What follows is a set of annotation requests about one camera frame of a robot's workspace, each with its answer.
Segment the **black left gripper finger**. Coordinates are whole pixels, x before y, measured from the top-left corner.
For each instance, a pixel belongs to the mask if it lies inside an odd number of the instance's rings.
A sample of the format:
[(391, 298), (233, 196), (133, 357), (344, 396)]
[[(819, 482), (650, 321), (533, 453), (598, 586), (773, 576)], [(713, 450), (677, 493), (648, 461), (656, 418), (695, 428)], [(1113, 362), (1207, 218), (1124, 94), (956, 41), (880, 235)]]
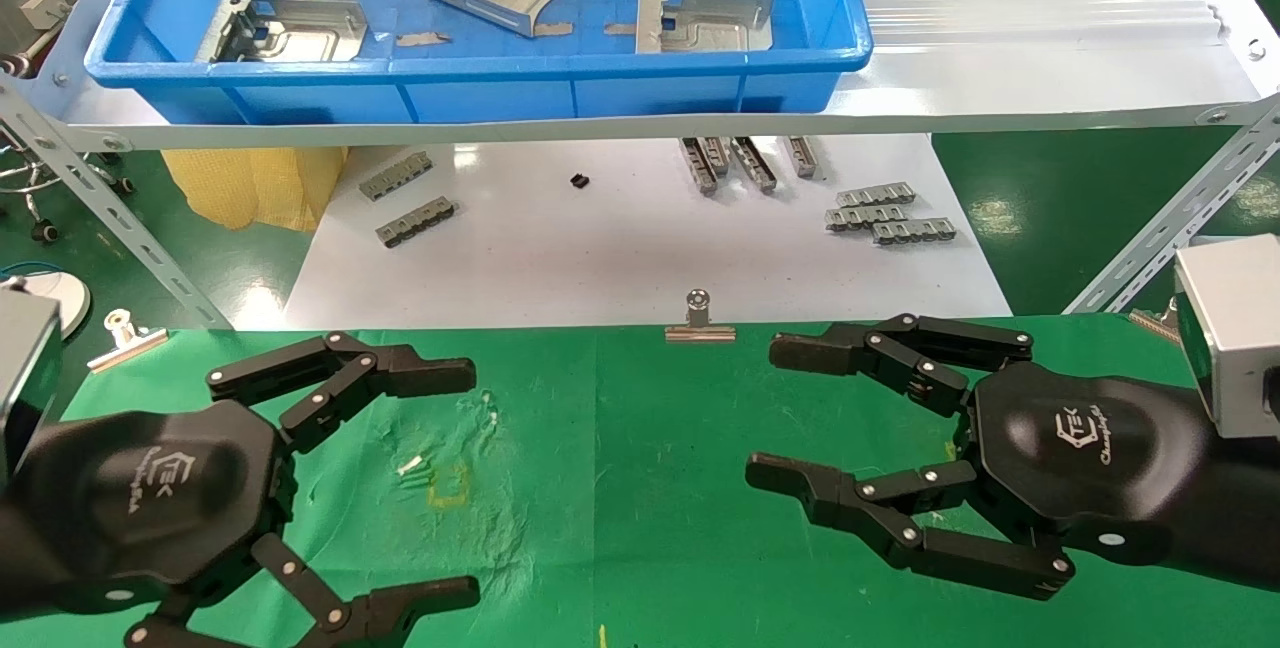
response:
[(475, 388), (471, 359), (422, 359), (410, 344), (366, 344), (333, 332), (214, 369), (214, 400), (260, 405), (297, 391), (307, 394), (279, 417), (285, 447), (307, 453), (381, 396), (448, 396)]

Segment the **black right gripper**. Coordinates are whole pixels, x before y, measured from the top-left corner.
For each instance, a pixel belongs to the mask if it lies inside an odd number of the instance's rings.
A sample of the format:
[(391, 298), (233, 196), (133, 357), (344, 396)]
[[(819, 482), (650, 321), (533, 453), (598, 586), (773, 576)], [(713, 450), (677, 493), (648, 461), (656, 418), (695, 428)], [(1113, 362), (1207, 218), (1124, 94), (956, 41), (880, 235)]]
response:
[[(797, 499), (810, 524), (855, 535), (892, 569), (1032, 601), (1056, 597), (1076, 574), (1053, 543), (1125, 565), (1234, 566), (1217, 503), (1221, 441), (1194, 392), (1007, 368), (1032, 355), (1024, 332), (914, 314), (833, 323), (819, 336), (778, 333), (774, 368), (861, 374), (942, 417), (970, 403), (961, 368), (993, 373), (972, 393), (975, 469), (957, 460), (859, 480), (754, 453), (745, 479)], [(915, 520), (970, 498), (1020, 543)]]

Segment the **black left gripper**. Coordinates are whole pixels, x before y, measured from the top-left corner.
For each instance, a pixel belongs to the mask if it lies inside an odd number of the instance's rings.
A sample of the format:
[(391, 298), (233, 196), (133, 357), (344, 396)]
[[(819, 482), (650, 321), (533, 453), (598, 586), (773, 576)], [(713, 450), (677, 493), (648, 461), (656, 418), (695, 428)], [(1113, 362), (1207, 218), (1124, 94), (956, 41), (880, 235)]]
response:
[(420, 619), (479, 603), (474, 576), (339, 599), (279, 537), (296, 490), (278, 430), (230, 400), (46, 426), (20, 461), (20, 617), (161, 601), (127, 647), (239, 647), (188, 621), (259, 569), (314, 620), (297, 647), (403, 647)]

